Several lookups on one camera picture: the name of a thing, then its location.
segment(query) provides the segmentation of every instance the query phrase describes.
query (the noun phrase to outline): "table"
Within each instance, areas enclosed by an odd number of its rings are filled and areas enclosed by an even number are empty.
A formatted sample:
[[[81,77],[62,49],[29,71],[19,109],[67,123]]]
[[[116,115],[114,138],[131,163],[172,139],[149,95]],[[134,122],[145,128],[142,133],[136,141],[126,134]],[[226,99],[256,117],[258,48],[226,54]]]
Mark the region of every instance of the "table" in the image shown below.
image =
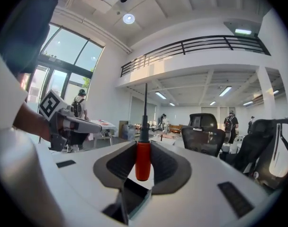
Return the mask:
[[[109,132],[110,130],[113,130],[114,132],[117,131],[117,127],[113,125],[112,123],[109,123],[107,121],[99,121],[99,120],[91,120],[90,122],[101,125],[102,131],[99,134],[90,134],[89,140],[93,140],[93,148],[95,149],[97,147],[97,140],[98,139],[109,139],[110,145],[112,146],[112,134]]]
[[[161,141],[161,136],[157,135],[157,136],[154,136],[154,137],[150,138],[149,140],[155,141],[155,142],[158,142],[158,143],[174,145],[174,146],[179,147],[179,148],[185,148],[182,137],[177,137],[175,139],[169,139],[169,138],[164,138],[163,137],[162,141]]]

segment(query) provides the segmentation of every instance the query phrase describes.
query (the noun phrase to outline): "black metal railing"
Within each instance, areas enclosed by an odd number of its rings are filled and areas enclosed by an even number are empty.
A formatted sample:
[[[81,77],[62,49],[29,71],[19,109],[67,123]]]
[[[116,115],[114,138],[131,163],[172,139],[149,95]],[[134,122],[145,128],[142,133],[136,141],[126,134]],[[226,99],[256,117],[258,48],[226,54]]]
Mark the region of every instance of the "black metal railing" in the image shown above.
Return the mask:
[[[245,50],[270,55],[265,45],[259,38],[234,35],[197,37],[165,45],[132,60],[131,62],[122,66],[121,77],[134,71],[135,69],[149,66],[156,61],[161,61],[171,56],[179,54],[186,55],[200,50],[218,49],[228,49],[232,51]]]

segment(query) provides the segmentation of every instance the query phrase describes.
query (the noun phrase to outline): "black mesh chair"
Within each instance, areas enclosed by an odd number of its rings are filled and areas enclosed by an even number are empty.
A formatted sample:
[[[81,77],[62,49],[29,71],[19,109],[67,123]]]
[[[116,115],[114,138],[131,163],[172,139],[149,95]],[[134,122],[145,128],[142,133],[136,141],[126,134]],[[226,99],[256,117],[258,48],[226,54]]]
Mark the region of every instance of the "black mesh chair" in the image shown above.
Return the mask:
[[[243,173],[248,164],[257,161],[272,138],[272,120],[257,120],[252,125],[252,132],[244,137],[240,151],[227,155],[225,162]]]
[[[217,128],[216,118],[209,113],[190,115],[189,126],[181,129],[186,149],[217,157],[225,139],[225,132]]]

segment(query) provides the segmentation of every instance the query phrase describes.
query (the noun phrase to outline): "hand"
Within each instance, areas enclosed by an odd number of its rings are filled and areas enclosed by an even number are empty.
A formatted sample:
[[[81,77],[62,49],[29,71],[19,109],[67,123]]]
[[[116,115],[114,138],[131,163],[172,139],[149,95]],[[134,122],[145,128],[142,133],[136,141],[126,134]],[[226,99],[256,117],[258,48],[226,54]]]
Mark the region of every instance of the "hand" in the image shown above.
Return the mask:
[[[57,129],[60,130],[63,128],[63,117],[59,117],[58,119],[58,124],[57,124]],[[50,141],[50,129],[49,129],[49,123],[48,121],[44,118],[40,118],[40,123],[38,124],[38,127],[40,128],[40,133],[39,136],[46,141]]]

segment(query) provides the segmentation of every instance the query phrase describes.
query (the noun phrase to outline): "cap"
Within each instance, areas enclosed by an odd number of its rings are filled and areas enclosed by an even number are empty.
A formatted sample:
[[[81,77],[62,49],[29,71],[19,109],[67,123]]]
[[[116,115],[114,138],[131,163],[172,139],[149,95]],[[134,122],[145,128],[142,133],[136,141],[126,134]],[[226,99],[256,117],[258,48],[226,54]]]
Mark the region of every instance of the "cap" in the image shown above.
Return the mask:
[[[85,96],[85,95],[86,95],[85,90],[84,90],[84,89],[80,89],[78,95],[79,95],[79,96],[83,96],[83,95]]]

